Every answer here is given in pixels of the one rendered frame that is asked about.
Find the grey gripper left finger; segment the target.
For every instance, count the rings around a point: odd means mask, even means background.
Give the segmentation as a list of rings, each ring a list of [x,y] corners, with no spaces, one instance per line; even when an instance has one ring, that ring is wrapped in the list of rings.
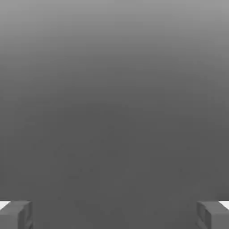
[[[0,229],[33,229],[33,202],[0,201]]]

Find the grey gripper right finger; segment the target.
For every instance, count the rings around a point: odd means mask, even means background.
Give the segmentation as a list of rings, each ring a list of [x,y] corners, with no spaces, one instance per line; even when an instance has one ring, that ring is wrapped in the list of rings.
[[[198,201],[199,229],[229,229],[229,201]]]

